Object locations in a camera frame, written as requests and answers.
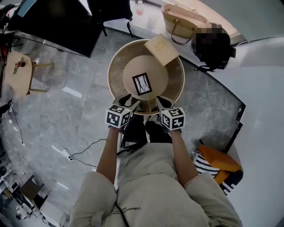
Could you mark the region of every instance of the wooden stool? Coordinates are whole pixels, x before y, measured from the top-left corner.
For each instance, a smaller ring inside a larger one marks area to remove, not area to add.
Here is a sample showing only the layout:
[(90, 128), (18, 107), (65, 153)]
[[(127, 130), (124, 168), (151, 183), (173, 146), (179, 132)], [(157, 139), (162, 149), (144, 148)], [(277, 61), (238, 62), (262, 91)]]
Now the wooden stool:
[[(14, 73), (15, 64), (23, 60), (25, 63), (24, 67), (18, 67), (17, 72)], [(30, 94), (30, 92), (46, 92), (46, 90), (32, 89), (32, 77), (34, 69), (36, 67), (53, 66), (54, 63), (48, 64), (36, 64), (30, 57), (21, 54), (16, 51), (12, 51), (7, 59), (7, 65), (5, 69), (5, 83), (9, 84), (15, 91), (15, 93), (23, 97)]]

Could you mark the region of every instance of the person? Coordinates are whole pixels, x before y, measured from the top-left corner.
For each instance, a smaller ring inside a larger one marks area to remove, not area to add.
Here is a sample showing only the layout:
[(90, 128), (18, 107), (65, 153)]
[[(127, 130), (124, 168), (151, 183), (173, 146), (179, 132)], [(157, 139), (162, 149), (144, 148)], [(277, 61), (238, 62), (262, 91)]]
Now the person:
[[(146, 132), (150, 143), (147, 143)], [(85, 175), (71, 213), (71, 227), (242, 226), (209, 173), (198, 175), (180, 130), (165, 133), (133, 115), (122, 144), (143, 144), (119, 155), (119, 129), (110, 127), (96, 172)]]

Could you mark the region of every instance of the person's right arm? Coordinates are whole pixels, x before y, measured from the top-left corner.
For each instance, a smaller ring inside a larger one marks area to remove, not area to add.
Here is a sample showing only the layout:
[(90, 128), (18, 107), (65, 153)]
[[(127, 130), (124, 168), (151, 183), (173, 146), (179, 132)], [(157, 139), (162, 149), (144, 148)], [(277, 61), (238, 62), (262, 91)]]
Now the person's right arm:
[(201, 205), (210, 226), (242, 226), (233, 205), (209, 173), (198, 175), (179, 130), (170, 131), (178, 181), (192, 200)]

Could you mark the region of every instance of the person's left arm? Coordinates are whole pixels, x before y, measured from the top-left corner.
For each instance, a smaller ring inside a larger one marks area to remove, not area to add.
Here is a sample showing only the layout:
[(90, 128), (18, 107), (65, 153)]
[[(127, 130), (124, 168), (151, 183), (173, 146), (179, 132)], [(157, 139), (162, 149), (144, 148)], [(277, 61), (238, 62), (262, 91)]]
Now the person's left arm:
[(111, 127), (97, 171), (85, 175), (79, 197), (73, 207), (71, 227), (101, 226), (116, 201), (114, 179), (119, 129)]

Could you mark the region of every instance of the black backpack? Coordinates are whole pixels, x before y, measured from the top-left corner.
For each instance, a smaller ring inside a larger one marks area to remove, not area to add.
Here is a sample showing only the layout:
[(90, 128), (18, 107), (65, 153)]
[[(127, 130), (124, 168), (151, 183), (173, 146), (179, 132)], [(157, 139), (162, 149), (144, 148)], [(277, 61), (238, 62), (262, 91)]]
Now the black backpack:
[(191, 46), (194, 54), (206, 64), (196, 71), (214, 72), (215, 69), (225, 69), (229, 58), (236, 57), (236, 49), (230, 45), (230, 36), (216, 24), (212, 24), (212, 28), (206, 32), (196, 33)]

